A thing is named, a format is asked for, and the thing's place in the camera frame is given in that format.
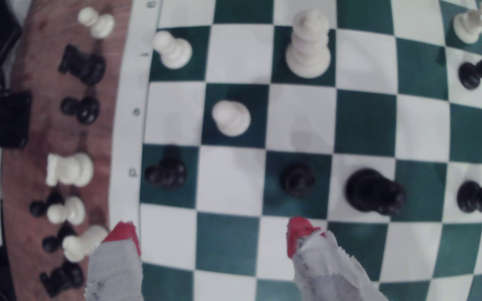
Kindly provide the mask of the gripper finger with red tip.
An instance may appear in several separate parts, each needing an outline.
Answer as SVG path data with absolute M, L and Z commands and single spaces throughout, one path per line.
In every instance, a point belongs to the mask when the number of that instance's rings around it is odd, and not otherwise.
M 118 222 L 91 253 L 85 300 L 144 300 L 143 261 L 133 222 Z
M 331 231 L 295 216 L 287 225 L 286 246 L 302 300 L 387 300 Z

